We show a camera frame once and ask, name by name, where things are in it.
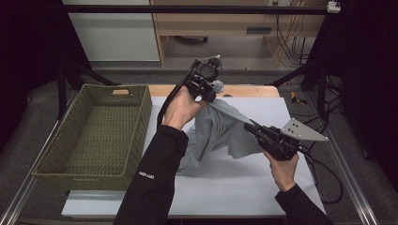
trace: black jacket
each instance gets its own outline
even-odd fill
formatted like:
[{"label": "black jacket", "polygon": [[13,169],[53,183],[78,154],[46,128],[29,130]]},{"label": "black jacket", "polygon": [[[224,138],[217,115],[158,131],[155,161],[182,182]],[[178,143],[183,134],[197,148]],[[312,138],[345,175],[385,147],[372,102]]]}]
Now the black jacket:
[{"label": "black jacket", "polygon": [[[183,131],[158,127],[132,178],[114,225],[166,223],[174,197],[176,171],[187,144],[188,137]],[[286,212],[289,225],[332,224],[299,186],[279,192],[276,200]]]}]

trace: white table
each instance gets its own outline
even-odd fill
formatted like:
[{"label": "white table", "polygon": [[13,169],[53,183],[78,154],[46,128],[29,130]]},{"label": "white table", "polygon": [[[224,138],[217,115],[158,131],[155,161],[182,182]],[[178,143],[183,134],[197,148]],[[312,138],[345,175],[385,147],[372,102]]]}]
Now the white table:
[{"label": "white table", "polygon": [[[282,128],[290,119],[281,97],[222,97],[250,119]],[[153,97],[153,109],[145,149],[156,130],[156,119],[165,97]],[[296,181],[325,212],[310,170],[300,155]],[[274,196],[278,192],[269,162],[263,154],[232,159],[226,148],[212,152],[194,177],[177,176],[170,218],[274,218],[284,211]],[[62,212],[73,218],[114,218],[124,191],[71,191]]]}]

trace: green woven basket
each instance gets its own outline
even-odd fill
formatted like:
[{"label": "green woven basket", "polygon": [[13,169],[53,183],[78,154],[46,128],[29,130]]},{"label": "green woven basket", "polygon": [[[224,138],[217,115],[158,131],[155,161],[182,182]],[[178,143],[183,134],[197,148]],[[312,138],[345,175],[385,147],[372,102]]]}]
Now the green woven basket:
[{"label": "green woven basket", "polygon": [[85,84],[32,175],[64,190],[126,190],[151,110],[147,86]]}]

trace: gray towel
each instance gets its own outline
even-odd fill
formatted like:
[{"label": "gray towel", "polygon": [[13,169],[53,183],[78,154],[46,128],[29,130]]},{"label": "gray towel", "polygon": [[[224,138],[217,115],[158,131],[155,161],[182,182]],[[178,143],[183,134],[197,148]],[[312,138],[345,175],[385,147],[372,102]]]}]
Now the gray towel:
[{"label": "gray towel", "polygon": [[181,159],[180,174],[200,166],[210,152],[228,146],[228,155],[243,158],[262,152],[254,136],[244,129],[252,122],[235,107],[221,99],[214,99],[195,117],[195,124],[187,131],[187,152]]}]

